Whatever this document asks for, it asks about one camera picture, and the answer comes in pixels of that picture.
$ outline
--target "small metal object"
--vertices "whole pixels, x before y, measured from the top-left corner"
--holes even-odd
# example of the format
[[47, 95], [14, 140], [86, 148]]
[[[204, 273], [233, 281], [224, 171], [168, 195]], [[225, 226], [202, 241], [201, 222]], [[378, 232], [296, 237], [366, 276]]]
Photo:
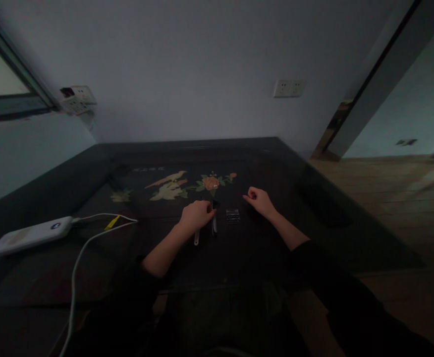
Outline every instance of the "small metal object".
[[238, 209], [227, 209], [225, 215], [227, 216], [227, 224], [240, 223], [240, 212]]
[[194, 234], [194, 245], [199, 245], [199, 236], [201, 235], [201, 230], [198, 230]]
[[[217, 209], [219, 206], [219, 202], [212, 200], [211, 209]], [[217, 237], [217, 215], [214, 215], [214, 218], [212, 218], [212, 236]]]

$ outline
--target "black sleeve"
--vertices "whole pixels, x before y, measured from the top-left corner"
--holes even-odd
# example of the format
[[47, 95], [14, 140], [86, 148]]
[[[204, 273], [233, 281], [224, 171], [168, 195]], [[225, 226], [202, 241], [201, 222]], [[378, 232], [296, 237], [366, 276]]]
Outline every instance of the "black sleeve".
[[313, 242], [292, 251], [291, 265], [328, 309], [331, 330], [347, 356], [434, 356], [427, 339], [388, 314], [364, 284]]
[[137, 262], [120, 285], [88, 314], [72, 335], [66, 356], [124, 356], [144, 348], [153, 330], [152, 307], [160, 279]]

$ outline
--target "table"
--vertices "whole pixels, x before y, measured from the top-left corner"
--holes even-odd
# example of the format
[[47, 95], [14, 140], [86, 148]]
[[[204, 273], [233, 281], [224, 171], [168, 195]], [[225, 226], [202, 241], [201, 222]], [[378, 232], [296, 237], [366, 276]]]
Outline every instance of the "table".
[[[214, 192], [207, 190], [216, 182]], [[326, 191], [353, 224], [325, 226], [299, 194], [308, 184]], [[414, 252], [277, 138], [96, 145], [1, 199], [0, 236], [67, 215], [137, 218], [138, 224], [100, 237], [83, 255], [77, 301], [87, 308], [113, 289], [137, 256], [165, 237], [184, 206], [214, 198], [220, 203], [217, 237], [207, 227], [197, 247], [189, 241], [171, 266], [165, 289], [217, 289], [261, 280], [297, 287], [277, 232], [241, 198], [250, 185], [265, 189], [288, 220], [354, 273], [423, 267]], [[235, 208], [241, 222], [228, 225], [225, 210]], [[78, 252], [110, 220], [84, 222], [66, 238], [0, 258], [0, 307], [67, 309]]]

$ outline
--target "white cable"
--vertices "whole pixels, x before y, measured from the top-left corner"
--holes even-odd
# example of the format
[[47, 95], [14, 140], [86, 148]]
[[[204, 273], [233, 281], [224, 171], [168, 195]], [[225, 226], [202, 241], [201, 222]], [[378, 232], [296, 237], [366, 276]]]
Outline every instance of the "white cable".
[[[91, 218], [91, 217], [100, 216], [100, 215], [111, 215], [111, 216], [115, 216], [115, 217], [118, 216], [117, 214], [100, 213], [100, 214], [96, 214], [96, 215], [93, 215], [93, 216], [90, 216], [90, 217], [80, 218], [79, 220], [84, 220], [86, 218]], [[132, 222], [126, 223], [126, 224], [121, 225], [119, 227], [112, 228], [112, 229], [110, 229], [108, 231], [104, 231], [104, 232], [98, 233], [97, 235], [91, 237], [89, 240], [86, 241], [86, 243], [82, 247], [82, 250], [78, 254], [78, 257], [77, 257], [77, 260], [75, 262], [75, 266], [73, 267], [73, 272], [72, 272], [72, 301], [70, 303], [70, 317], [68, 319], [67, 338], [65, 340], [65, 343], [63, 345], [63, 348], [62, 348], [62, 351], [60, 352], [60, 356], [59, 357], [63, 357], [65, 355], [65, 351], [67, 349], [68, 342], [70, 341], [70, 337], [72, 336], [72, 332], [73, 332], [73, 317], [75, 315], [75, 299], [76, 299], [76, 296], [75, 296], [76, 295], [76, 291], [75, 291], [75, 274], [77, 272], [78, 262], [80, 261], [80, 258], [82, 257], [82, 254], [85, 251], [85, 248], [87, 247], [88, 243], [90, 243], [92, 240], [94, 240], [95, 238], [97, 238], [99, 236], [102, 236], [102, 235], [104, 235], [106, 233], [109, 233], [111, 231], [114, 231], [114, 230], [117, 230], [117, 229], [129, 226], [129, 225], [132, 225], [132, 224], [135, 224], [136, 222], [138, 222], [138, 220], [131, 219], [131, 218], [128, 218], [128, 217], [124, 217], [122, 215], [120, 215], [120, 216], [123, 217], [123, 218], [129, 219]]]
[[115, 216], [115, 217], [120, 216], [120, 217], [123, 217], [123, 218], [125, 218], [125, 219], [127, 219], [129, 221], [132, 221], [132, 222], [137, 222], [138, 221], [138, 220], [135, 220], [133, 218], [128, 218], [128, 217], [123, 216], [123, 215], [118, 215], [116, 213], [99, 213], [99, 214], [96, 214], [96, 215], [93, 215], [93, 216], [88, 216], [88, 217], [83, 217], [83, 218], [74, 218], [72, 220], [72, 223], [76, 223], [78, 221], [83, 221], [84, 219], [89, 219], [89, 218], [93, 218], [93, 217], [96, 217], [96, 216]]

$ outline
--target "wall socket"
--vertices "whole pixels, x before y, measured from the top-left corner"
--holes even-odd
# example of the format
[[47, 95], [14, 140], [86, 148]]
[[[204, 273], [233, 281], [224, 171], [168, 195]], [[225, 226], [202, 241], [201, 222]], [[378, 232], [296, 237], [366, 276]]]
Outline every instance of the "wall socket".
[[91, 89], [88, 86], [71, 86], [73, 93], [77, 99], [85, 104], [97, 104], [97, 100], [93, 96]]
[[71, 96], [61, 101], [61, 104], [69, 113], [80, 115], [91, 110], [91, 108], [77, 96]]
[[274, 98], [294, 98], [303, 95], [306, 79], [280, 79], [276, 81], [273, 91]]

